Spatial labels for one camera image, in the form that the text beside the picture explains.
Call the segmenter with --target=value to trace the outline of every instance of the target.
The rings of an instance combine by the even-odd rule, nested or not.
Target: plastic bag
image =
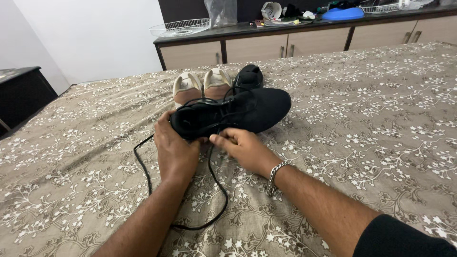
[[[205,0],[205,6],[211,19],[211,27],[236,25],[236,0]]]

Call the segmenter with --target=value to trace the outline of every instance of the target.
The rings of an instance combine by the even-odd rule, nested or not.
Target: black sleeve
[[[353,257],[457,257],[453,245],[382,214],[363,231]]]

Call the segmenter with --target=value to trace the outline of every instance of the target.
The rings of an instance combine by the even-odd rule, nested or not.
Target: forearm
[[[93,256],[157,256],[188,184],[162,182]]]
[[[380,215],[292,166],[278,171],[275,184],[338,257],[351,257],[364,229]]]

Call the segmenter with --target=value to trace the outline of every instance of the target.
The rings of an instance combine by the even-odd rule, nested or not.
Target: bedsheet
[[[371,208],[457,245],[457,47],[415,43],[257,63],[292,108],[260,139],[282,159]],[[246,65],[222,64],[234,77]],[[203,78],[211,67],[186,69]],[[89,256],[147,197],[133,147],[174,108],[182,70],[72,86],[0,141],[0,256]],[[139,150],[160,183],[153,140]],[[200,164],[176,223],[201,225],[224,196]],[[225,153],[211,164],[228,208],[172,229],[161,255],[333,256],[280,191]]]

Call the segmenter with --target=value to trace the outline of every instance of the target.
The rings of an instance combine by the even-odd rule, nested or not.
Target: beige sneaker
[[[189,100],[202,97],[202,83],[192,72],[179,74],[173,84],[173,99],[176,108],[181,107]]]
[[[219,100],[224,98],[225,93],[232,88],[232,79],[227,72],[219,69],[212,68],[206,73],[203,81],[205,97]]]

